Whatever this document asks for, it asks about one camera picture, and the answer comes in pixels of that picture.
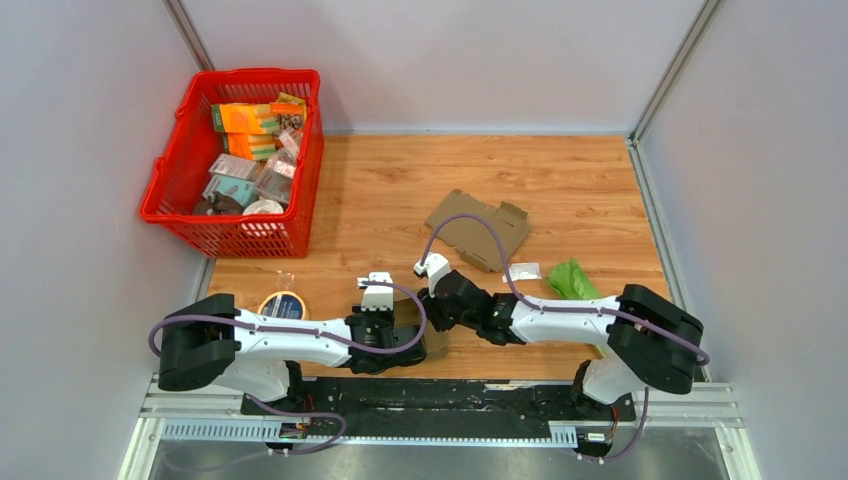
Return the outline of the small white plastic packet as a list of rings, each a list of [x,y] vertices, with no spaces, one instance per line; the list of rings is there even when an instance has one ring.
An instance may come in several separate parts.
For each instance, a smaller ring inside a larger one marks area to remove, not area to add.
[[[502,281],[540,280],[542,278],[540,265],[537,262],[513,263],[509,266],[507,274],[502,276]]]

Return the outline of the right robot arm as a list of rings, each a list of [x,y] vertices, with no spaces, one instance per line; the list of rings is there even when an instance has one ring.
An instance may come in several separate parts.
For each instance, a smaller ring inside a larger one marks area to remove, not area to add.
[[[461,325],[495,345],[562,341],[606,347],[603,358],[580,365],[570,391],[572,409],[586,419],[647,387],[686,395],[707,359],[700,347],[702,322],[638,284],[626,285],[618,296],[546,300],[490,294],[452,270],[429,281],[418,298],[438,331]]]

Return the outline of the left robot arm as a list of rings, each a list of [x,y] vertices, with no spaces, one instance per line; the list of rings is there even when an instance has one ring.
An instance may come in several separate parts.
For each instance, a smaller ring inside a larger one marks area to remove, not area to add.
[[[291,415],[304,405],[299,365],[378,374],[427,357],[415,325],[397,326],[392,310],[360,308],[345,318],[308,321],[263,316],[215,294],[167,316],[150,336],[159,356],[160,389],[229,388]]]

